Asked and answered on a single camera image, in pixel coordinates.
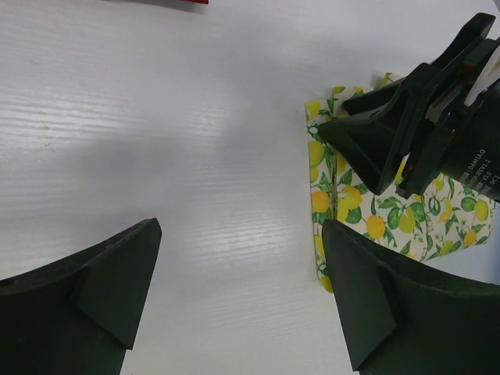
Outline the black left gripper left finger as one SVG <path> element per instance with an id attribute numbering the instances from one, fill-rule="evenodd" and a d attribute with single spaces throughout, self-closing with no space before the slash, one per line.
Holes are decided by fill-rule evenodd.
<path id="1" fill-rule="evenodd" d="M 162 230 L 142 220 L 1 281 L 3 374 L 118 374 L 134 347 Z"/>

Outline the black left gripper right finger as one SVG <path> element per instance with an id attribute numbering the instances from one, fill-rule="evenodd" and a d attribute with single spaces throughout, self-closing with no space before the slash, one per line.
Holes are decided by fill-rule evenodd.
<path id="1" fill-rule="evenodd" d="M 336 220 L 322 239 L 355 372 L 498 373 L 497 285 L 426 266 Z"/>

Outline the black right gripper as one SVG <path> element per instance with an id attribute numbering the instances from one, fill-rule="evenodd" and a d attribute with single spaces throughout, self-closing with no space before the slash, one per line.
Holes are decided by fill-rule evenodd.
<path id="1" fill-rule="evenodd" d="M 397 192 L 421 194 L 439 174 L 496 197 L 496 82 L 463 104 L 495 50 L 495 17 L 479 12 L 432 62 L 407 77 L 348 99 L 347 116 L 319 127 L 374 194 L 386 191 L 402 159 Z"/>

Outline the lemon print skirt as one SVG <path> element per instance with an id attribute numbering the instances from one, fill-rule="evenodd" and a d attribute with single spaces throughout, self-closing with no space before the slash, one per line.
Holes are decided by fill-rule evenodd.
<path id="1" fill-rule="evenodd" d="M 322 241 L 326 220 L 338 220 L 418 262 L 485 244 L 493 231 L 495 202 L 452 178 L 439 174 L 421 195 L 402 198 L 395 192 L 402 182 L 397 173 L 389 188 L 375 195 L 345 158 L 320 140 L 318 126 L 345 117 L 344 101 L 367 92 L 337 86 L 329 98 L 305 104 L 316 274 L 327 292 L 333 288 Z"/>

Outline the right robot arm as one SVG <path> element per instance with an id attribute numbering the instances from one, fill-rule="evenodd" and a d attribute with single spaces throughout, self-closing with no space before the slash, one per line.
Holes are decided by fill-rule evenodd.
<path id="1" fill-rule="evenodd" d="M 444 174 L 499 198 L 499 42 L 495 17 L 478 13 L 433 62 L 344 102 L 347 115 L 322 123 L 374 194 L 401 177 L 398 195 L 421 195 Z"/>

